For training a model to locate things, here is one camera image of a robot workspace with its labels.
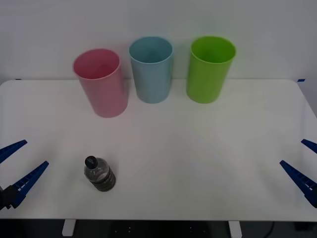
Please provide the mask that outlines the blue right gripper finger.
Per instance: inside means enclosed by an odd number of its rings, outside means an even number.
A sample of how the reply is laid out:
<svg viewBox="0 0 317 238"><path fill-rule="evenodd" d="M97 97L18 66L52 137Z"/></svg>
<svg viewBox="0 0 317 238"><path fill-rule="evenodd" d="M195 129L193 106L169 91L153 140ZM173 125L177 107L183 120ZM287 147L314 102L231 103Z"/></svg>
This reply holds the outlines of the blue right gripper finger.
<svg viewBox="0 0 317 238"><path fill-rule="evenodd" d="M301 141L301 143L303 145L305 145L306 147L308 147L309 149L311 149L313 152L317 153L317 144L314 142L311 142L309 140L303 139Z"/></svg>
<svg viewBox="0 0 317 238"><path fill-rule="evenodd" d="M304 194L304 197L313 207L317 207L317 183L305 176L303 173L282 160L280 162L282 168L286 171L292 181Z"/></svg>

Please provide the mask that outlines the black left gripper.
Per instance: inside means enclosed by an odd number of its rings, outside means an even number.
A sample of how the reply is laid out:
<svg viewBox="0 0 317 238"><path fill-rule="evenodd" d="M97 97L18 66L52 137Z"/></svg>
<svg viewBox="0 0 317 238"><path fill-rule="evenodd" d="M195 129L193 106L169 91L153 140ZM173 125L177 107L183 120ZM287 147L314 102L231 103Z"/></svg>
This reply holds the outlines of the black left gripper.
<svg viewBox="0 0 317 238"><path fill-rule="evenodd" d="M26 140L21 140L8 145L0 149L0 163L5 161L13 153L19 150L21 147L27 144ZM43 174L45 169L48 167L48 161L44 161L29 174L21 178L19 181L11 185L10 191L8 188L0 188L0 209L9 209L10 207L17 208L22 201L25 199L26 194L30 191L33 185L37 182L40 176Z"/></svg>

